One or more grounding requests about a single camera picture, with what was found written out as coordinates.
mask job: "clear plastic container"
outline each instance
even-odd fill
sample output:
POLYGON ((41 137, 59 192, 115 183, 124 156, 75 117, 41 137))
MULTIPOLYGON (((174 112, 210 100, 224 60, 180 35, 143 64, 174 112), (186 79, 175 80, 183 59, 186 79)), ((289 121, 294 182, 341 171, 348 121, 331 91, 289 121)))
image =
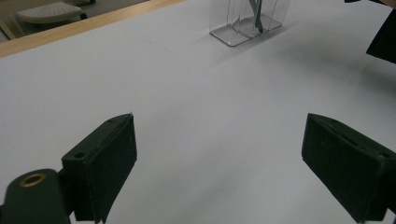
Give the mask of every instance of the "clear plastic container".
POLYGON ((281 26, 289 4, 290 0, 211 0, 210 34, 237 46, 281 26))

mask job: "black object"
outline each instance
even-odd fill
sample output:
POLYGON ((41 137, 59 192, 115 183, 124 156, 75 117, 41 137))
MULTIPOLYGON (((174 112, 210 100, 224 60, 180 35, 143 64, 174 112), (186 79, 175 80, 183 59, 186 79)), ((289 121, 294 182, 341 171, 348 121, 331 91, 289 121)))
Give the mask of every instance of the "black object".
POLYGON ((264 29, 262 28, 262 20, 260 19, 262 14, 262 0, 257 0, 258 3, 256 3, 256 0, 248 0, 248 1, 254 13, 254 18, 255 18, 254 27, 258 28, 259 32, 262 33, 264 32, 264 29))
POLYGON ((82 13, 81 15, 79 15, 79 17, 81 18, 82 21, 88 19, 87 13, 85 13, 85 12, 82 13))
MULTIPOLYGON (((346 3, 358 2, 360 0, 345 0, 346 3)), ((372 2, 385 5, 380 0, 370 0, 372 2)), ((396 9, 393 9, 385 20, 381 29, 376 34, 367 54, 376 58, 396 63, 396 9)))
POLYGON ((303 160, 356 222, 396 212, 396 154, 345 124, 308 114, 303 160))
POLYGON ((1 224, 106 222, 134 167, 134 117, 109 119, 62 157, 64 168, 36 170, 15 179, 0 207, 1 224))

